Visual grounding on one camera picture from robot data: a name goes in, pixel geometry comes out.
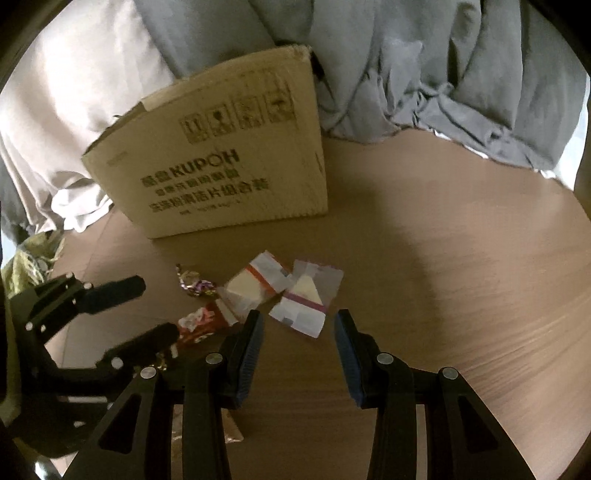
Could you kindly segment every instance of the black metal bracket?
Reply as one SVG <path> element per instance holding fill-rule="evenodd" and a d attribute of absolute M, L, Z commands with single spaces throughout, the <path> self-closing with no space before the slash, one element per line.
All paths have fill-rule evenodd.
<path fill-rule="evenodd" d="M 59 368 L 45 344 L 80 313 L 95 314 L 139 297 L 141 277 L 94 287 L 64 275 L 11 299 L 22 385 L 21 415 L 9 432 L 40 453 L 57 458 L 77 451 L 136 371 L 157 362 L 175 343 L 178 329 L 165 323 L 116 346 L 95 368 Z M 83 397 L 84 403 L 72 403 Z M 104 397 L 88 401 L 89 397 Z"/>
<path fill-rule="evenodd" d="M 262 333 L 262 316 L 253 310 L 219 353 L 179 358 L 165 371 L 144 368 L 76 455 L 65 480 L 170 478 L 173 407 L 181 403 L 183 477 L 231 480 L 220 409 L 239 408 L 248 394 Z"/>
<path fill-rule="evenodd" d="M 457 370 L 410 368 L 359 333 L 348 310 L 337 314 L 335 337 L 351 396 L 360 408 L 378 409 L 368 480 L 416 478 L 417 404 L 425 405 L 429 480 L 535 480 Z"/>

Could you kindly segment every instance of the white packet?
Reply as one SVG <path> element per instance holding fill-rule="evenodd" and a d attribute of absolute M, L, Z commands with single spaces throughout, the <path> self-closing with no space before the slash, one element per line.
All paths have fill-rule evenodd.
<path fill-rule="evenodd" d="M 234 314 L 244 320 L 252 309 L 291 285 L 291 273 L 268 251 L 257 255 L 228 283 L 217 289 Z"/>
<path fill-rule="evenodd" d="M 298 332 L 318 338 L 343 275 L 342 270 L 333 267 L 296 260 L 292 286 L 269 315 Z"/>

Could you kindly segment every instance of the candy wrapper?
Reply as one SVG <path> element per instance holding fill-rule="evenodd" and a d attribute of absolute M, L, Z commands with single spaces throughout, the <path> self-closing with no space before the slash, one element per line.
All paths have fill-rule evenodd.
<path fill-rule="evenodd" d="M 231 327 L 238 320 L 221 299 L 212 301 L 178 321 L 179 346 L 198 343 L 218 330 Z"/>
<path fill-rule="evenodd" d="M 192 297 L 214 297 L 217 295 L 216 284 L 201 278 L 199 273 L 192 270 L 183 270 L 177 264 L 178 283 L 181 288 Z"/>
<path fill-rule="evenodd" d="M 269 315 L 298 332 L 318 338 L 341 280 L 342 270 L 296 260 L 293 285 Z"/>
<path fill-rule="evenodd" d="M 219 287 L 217 292 L 234 314 L 244 320 L 252 309 L 281 293 L 290 284 L 290 272 L 265 251 L 225 286 Z"/>

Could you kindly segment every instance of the cardboard box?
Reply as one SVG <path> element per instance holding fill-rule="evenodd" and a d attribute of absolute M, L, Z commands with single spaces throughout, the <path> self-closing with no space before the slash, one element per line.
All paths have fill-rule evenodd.
<path fill-rule="evenodd" d="M 250 54 L 155 92 L 82 161 L 149 238 L 326 213 L 310 51 Z"/>

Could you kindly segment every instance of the gray fabric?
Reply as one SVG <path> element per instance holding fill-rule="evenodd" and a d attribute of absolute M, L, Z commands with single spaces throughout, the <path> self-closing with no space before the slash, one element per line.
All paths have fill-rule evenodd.
<path fill-rule="evenodd" d="M 135 0 L 177 76 L 279 41 L 309 44 L 330 135 L 375 142 L 436 129 L 499 161 L 552 169 L 573 134 L 585 72 L 519 0 Z"/>
<path fill-rule="evenodd" d="M 24 242 L 35 233 L 14 182 L 0 157 L 0 229 L 15 245 Z"/>

